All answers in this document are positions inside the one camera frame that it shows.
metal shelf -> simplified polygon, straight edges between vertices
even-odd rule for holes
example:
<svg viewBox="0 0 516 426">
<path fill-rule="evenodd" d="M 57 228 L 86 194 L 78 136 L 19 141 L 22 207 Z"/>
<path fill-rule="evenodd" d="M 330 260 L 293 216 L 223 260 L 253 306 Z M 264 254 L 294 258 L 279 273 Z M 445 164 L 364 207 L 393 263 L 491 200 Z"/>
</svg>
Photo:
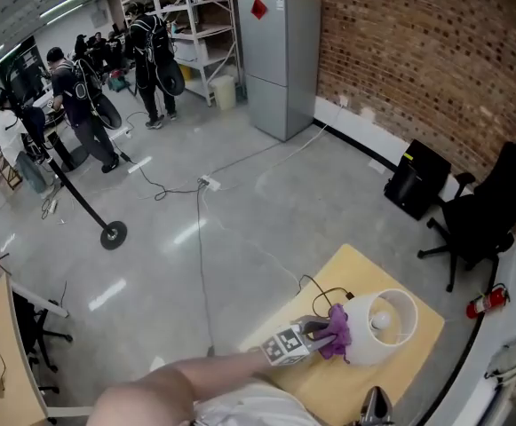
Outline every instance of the metal shelf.
<svg viewBox="0 0 516 426">
<path fill-rule="evenodd" d="M 232 30 L 232 27 L 229 25 L 204 24 L 202 30 L 196 32 L 196 37 L 205 38 L 206 36 L 218 35 L 220 33 L 229 32 L 230 30 Z M 171 38 L 194 41 L 194 34 L 180 32 L 171 35 Z"/>
<path fill-rule="evenodd" d="M 125 13 L 124 5 L 131 2 L 133 0 L 120 0 L 122 5 L 122 11 Z M 210 90 L 209 81 L 212 80 L 213 77 L 216 77 L 218 73 L 222 70 L 222 68 L 228 62 L 228 59 L 234 58 L 235 65 L 237 68 L 238 81 L 241 79 L 241 71 L 240 71 L 240 56 L 238 52 L 238 39 L 235 27 L 235 19 L 234 19 L 234 4 L 233 0 L 202 0 L 201 2 L 192 2 L 191 0 L 183 0 L 184 4 L 172 4 L 161 7 L 160 0 L 153 0 L 153 4 L 155 6 L 155 10 L 149 12 L 150 15 L 156 15 L 163 20 L 167 19 L 167 14 L 170 12 L 179 12 L 186 11 L 188 13 L 188 26 L 189 33 L 178 33 L 175 35 L 170 35 L 170 38 L 173 39 L 181 39 L 188 40 L 194 43 L 194 49 L 196 51 L 196 56 L 198 59 L 203 57 L 203 49 L 199 44 L 199 40 L 208 36 L 214 36 L 220 33 L 231 33 L 232 34 L 232 44 L 230 45 L 230 49 L 225 51 L 223 49 L 209 49 L 208 58 L 204 61 L 199 61 L 198 59 L 194 60 L 181 60 L 176 59 L 177 63 L 180 65 L 184 65 L 187 67 L 191 67 L 196 69 L 200 73 L 200 78 L 196 78 L 190 81 L 187 81 L 186 87 L 188 90 L 193 91 L 199 95 L 202 95 L 206 99 L 206 103 L 211 106 L 211 100 L 213 98 L 213 93 Z M 202 8 L 206 4 L 216 4 L 223 11 L 226 11 L 230 15 L 230 25 L 219 25 L 219 24 L 204 24 L 198 28 L 199 31 L 196 31 L 195 24 L 195 16 L 194 11 L 195 7 L 199 7 L 198 11 L 201 12 Z M 129 20 L 125 18 L 125 23 L 129 26 Z M 210 65 L 216 65 L 211 74 L 207 76 L 207 71 L 205 68 Z"/>
</svg>

brick wall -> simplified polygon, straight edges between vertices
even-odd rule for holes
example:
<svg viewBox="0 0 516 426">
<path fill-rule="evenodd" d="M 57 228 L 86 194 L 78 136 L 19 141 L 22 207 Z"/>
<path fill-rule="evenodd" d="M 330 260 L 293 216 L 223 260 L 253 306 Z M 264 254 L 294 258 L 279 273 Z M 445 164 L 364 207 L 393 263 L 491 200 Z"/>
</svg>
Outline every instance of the brick wall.
<svg viewBox="0 0 516 426">
<path fill-rule="evenodd" d="M 516 139 L 516 0 L 322 0 L 317 95 L 483 178 Z"/>
</svg>

lampshade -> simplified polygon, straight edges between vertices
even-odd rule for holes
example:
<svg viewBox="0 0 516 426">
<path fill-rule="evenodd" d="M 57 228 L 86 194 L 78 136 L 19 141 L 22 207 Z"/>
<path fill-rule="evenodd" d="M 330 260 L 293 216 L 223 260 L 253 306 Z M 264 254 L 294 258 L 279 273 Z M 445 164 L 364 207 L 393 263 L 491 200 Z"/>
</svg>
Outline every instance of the lampshade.
<svg viewBox="0 0 516 426">
<path fill-rule="evenodd" d="M 343 305 L 353 342 L 346 358 L 353 365 L 376 365 L 404 345 L 417 329 L 417 307 L 403 290 L 391 288 L 357 296 Z M 375 330 L 371 321 L 378 313 L 390 314 L 387 330 Z"/>
</svg>

fire extinguisher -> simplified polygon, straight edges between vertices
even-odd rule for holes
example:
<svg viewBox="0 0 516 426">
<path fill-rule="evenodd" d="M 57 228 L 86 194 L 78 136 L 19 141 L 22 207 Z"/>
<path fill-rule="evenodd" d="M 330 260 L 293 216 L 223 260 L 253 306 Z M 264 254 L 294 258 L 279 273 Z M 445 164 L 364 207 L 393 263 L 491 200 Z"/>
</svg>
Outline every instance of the fire extinguisher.
<svg viewBox="0 0 516 426">
<path fill-rule="evenodd" d="M 482 312 L 490 311 L 510 302 L 510 295 L 506 286 L 499 282 L 485 295 L 477 296 L 467 305 L 467 317 L 476 319 Z"/>
</svg>

refrigerator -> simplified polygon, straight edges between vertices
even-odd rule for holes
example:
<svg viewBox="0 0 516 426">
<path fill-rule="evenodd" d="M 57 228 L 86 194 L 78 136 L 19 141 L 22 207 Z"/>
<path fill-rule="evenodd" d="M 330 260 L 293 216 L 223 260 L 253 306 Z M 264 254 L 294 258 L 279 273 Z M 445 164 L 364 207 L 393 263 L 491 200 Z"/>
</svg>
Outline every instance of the refrigerator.
<svg viewBox="0 0 516 426">
<path fill-rule="evenodd" d="M 238 0 L 238 16 L 251 124 L 288 140 L 314 118 L 321 0 Z"/>
</svg>

